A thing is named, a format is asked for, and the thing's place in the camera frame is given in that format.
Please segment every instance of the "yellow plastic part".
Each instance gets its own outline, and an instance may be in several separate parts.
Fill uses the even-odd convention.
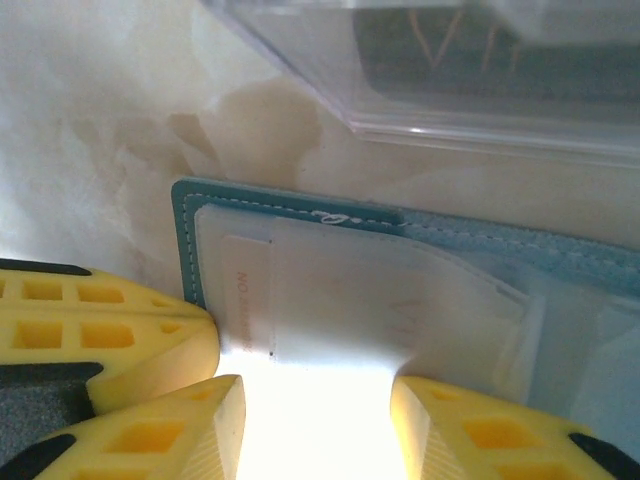
[[[218,334],[204,310],[93,271],[0,271],[0,363],[97,362],[96,414],[211,378]]]
[[[60,430],[76,443],[36,480],[231,480],[245,399],[235,375]]]
[[[391,415],[410,480],[613,478],[567,436],[588,429],[462,388],[399,377]]]

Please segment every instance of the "brown water stain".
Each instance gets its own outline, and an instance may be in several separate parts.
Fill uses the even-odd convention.
[[[302,157],[320,143],[316,103],[282,78],[225,96],[207,129],[225,176],[294,188]]]
[[[171,115],[169,116],[169,127],[180,140],[191,145],[215,162],[218,161],[218,153],[211,145],[197,115],[178,113]]]

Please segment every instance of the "clear plastic case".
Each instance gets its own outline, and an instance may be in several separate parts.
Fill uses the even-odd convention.
[[[205,0],[364,138],[640,166],[638,0]]]

